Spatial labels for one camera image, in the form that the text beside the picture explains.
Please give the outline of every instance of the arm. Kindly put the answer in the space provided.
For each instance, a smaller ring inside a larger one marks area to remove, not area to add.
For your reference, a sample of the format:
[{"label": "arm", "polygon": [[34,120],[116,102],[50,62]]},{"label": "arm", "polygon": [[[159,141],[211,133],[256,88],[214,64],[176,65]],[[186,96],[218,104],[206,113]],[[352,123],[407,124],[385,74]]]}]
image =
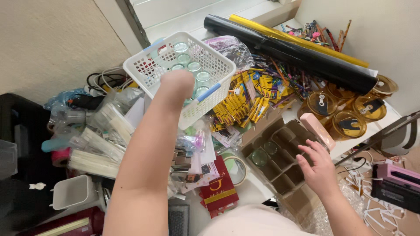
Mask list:
[{"label": "arm", "polygon": [[306,140],[306,144],[310,147],[298,147],[309,154],[314,166],[309,166],[302,155],[297,155],[296,159],[302,168],[306,183],[318,195],[327,211],[333,234],[372,236],[372,232],[341,193],[336,169],[328,152],[318,142]]},{"label": "arm", "polygon": [[105,236],[168,234],[168,172],[179,116],[193,87],[190,72],[162,76],[121,162],[105,218]]}]

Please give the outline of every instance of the pink object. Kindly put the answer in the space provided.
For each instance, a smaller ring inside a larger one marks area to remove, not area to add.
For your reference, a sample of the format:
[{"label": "pink object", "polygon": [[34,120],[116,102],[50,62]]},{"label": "pink object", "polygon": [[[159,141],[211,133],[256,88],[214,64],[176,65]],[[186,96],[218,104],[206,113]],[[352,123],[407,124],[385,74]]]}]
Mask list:
[{"label": "pink object", "polygon": [[312,38],[319,37],[321,34],[319,32],[315,32],[312,34]]},{"label": "pink object", "polygon": [[420,174],[392,164],[378,165],[377,178],[420,191]]},{"label": "pink object", "polygon": [[71,148],[67,147],[58,151],[51,152],[52,165],[56,167],[66,167],[67,162],[70,159]]},{"label": "pink object", "polygon": [[325,146],[328,148],[328,152],[331,152],[331,150],[335,148],[336,142],[333,140],[333,138],[331,138],[330,134],[327,132],[327,130],[325,130],[325,128],[321,125],[314,114],[305,113],[300,117],[300,121],[302,122],[303,126],[309,130],[309,132],[313,133],[325,144]]}]

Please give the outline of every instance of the white trash bin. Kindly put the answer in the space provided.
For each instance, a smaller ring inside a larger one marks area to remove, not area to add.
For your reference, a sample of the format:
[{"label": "white trash bin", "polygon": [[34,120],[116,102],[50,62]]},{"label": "white trash bin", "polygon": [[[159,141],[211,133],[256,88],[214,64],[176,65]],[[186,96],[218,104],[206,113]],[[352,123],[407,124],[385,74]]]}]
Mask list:
[{"label": "white trash bin", "polygon": [[92,179],[81,175],[55,184],[52,206],[55,210],[84,205],[98,200]]}]

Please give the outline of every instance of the white plastic container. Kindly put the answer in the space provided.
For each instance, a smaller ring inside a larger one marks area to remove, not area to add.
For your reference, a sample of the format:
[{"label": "white plastic container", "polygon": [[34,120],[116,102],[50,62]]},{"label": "white plastic container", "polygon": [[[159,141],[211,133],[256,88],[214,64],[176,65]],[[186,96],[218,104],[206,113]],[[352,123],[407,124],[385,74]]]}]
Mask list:
[{"label": "white plastic container", "polygon": [[153,99],[160,86],[160,77],[178,63],[172,48],[178,42],[188,44],[185,53],[190,55],[191,61],[199,62],[202,69],[210,73],[210,80],[214,84],[182,109],[178,127],[186,129],[226,98],[231,77],[236,72],[235,63],[189,33],[180,31],[130,57],[124,62],[123,68]]},{"label": "white plastic container", "polygon": [[92,179],[87,175],[69,178],[55,184],[52,206],[55,210],[76,207],[99,199]]}]

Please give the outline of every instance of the person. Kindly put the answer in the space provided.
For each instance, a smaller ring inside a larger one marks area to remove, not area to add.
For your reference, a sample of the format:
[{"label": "person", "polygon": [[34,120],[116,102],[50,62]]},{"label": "person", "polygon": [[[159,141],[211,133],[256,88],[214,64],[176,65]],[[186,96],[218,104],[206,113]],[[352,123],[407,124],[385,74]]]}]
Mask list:
[{"label": "person", "polygon": [[[107,210],[104,236],[168,235],[168,170],[184,100],[194,89],[190,72],[177,70],[161,78],[161,85],[137,127],[121,162]],[[334,235],[371,236],[371,231],[341,193],[334,164],[317,142],[298,148],[314,166],[297,155],[308,186],[319,196]],[[276,211],[260,204],[233,209],[216,217],[200,235],[311,235]]]}]

